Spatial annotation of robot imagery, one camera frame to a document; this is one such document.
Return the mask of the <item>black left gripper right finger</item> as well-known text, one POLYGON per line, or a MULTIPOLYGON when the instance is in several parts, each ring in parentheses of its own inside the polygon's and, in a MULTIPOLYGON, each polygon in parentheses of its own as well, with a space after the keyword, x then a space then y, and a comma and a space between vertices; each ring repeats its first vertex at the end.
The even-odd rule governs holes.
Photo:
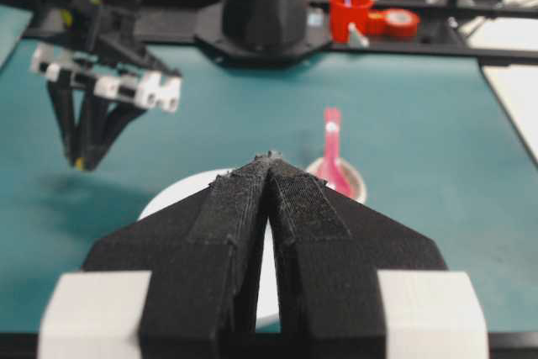
POLYGON ((285 161, 266 179, 282 333, 302 358, 384 358, 377 272, 444 271, 436 243, 285 161))

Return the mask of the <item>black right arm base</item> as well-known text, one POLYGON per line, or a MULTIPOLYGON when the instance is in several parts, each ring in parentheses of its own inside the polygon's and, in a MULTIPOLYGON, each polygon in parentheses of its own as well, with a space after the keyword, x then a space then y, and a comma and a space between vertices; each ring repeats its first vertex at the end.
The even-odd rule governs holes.
POLYGON ((220 0, 203 8, 197 42, 239 66, 280 67, 330 45, 323 11, 309 0, 220 0))

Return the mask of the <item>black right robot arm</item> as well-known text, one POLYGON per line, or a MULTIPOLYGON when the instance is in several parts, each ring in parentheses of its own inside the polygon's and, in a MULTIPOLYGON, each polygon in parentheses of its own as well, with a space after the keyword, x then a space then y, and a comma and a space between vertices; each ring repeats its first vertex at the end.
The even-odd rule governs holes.
POLYGON ((182 74, 135 37, 142 0, 1 0, 31 13, 57 12, 29 69, 45 79, 68 163, 95 170, 133 120, 177 111, 182 74))

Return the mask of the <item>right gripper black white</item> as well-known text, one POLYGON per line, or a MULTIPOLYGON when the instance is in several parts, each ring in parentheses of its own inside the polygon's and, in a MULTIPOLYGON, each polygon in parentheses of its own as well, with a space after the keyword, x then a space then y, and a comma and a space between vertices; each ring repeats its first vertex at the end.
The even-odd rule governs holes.
POLYGON ((68 163, 80 171, 93 171, 127 125, 146 109, 177 111, 182 74, 135 38, 137 12, 132 8, 76 0, 56 9, 62 31, 38 44, 29 69, 48 80, 68 163), (82 102, 82 134, 73 91, 61 81, 88 86, 94 95, 82 102))

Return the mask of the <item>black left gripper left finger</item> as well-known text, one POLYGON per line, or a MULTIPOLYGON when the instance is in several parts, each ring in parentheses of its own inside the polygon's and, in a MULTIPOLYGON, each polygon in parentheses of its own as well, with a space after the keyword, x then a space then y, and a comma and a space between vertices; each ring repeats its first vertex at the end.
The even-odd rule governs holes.
POLYGON ((253 330, 268 171, 253 161, 93 244, 85 272, 150 272, 143 357, 217 358, 221 333, 253 330))

